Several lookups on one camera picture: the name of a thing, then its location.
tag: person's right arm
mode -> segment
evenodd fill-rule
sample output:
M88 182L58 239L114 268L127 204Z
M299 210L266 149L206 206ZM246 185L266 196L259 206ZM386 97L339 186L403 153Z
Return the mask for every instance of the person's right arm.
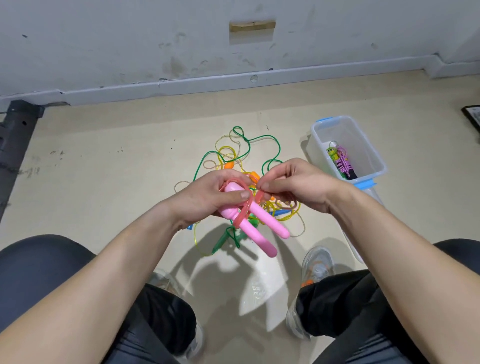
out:
M273 194L292 192L337 219L429 362L479 361L480 276L367 194L302 159L275 166L257 187Z

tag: baseboard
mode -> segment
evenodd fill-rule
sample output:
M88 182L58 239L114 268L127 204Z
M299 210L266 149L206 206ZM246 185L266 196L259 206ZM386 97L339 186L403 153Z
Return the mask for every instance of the baseboard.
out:
M65 102L70 105L85 105L153 96L193 94L419 69L425 69L432 78L460 76L480 73L480 62L444 63L437 55L430 55L196 77L183 80L109 86L76 91L42 91L2 96L0 97L0 112L5 112L10 101L16 99L23 99L37 105L59 102Z

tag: black-framed object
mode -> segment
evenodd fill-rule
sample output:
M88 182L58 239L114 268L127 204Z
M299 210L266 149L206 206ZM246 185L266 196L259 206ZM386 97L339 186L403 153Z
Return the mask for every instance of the black-framed object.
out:
M470 105L462 108L462 113L480 133L480 105Z
M44 110L43 106L14 100L0 123L0 220L8 206L36 122Z

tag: white wall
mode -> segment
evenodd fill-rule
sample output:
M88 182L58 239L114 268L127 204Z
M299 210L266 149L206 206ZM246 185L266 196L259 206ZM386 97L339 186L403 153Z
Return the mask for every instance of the white wall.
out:
M461 48L475 32L449 36L477 2L3 0L0 95L384 60L445 49L449 59L478 60L478 42ZM229 45L229 21L272 18L277 25L271 42ZM465 59L455 57L457 51Z

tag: gray sneaker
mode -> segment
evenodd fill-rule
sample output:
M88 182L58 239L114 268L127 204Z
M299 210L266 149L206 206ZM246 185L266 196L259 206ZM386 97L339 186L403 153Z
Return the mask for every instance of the gray sneaker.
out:
M327 248L316 246L307 253L301 265L302 288L314 284L333 274L333 259ZM303 328L296 309L297 298L287 311L285 324L287 330L299 339L310 339L310 334Z
M162 269L156 269L155 272L152 273L150 276L150 280L148 281L153 286L159 287L163 290L166 290L177 297L182 298L180 294L180 285L172 277L172 275ZM204 347L205 342L205 334L202 327L197 323L195 328L195 338L193 338L192 342L189 344L185 354L176 357L177 361L181 364L187 364L193 359L195 356L199 355Z

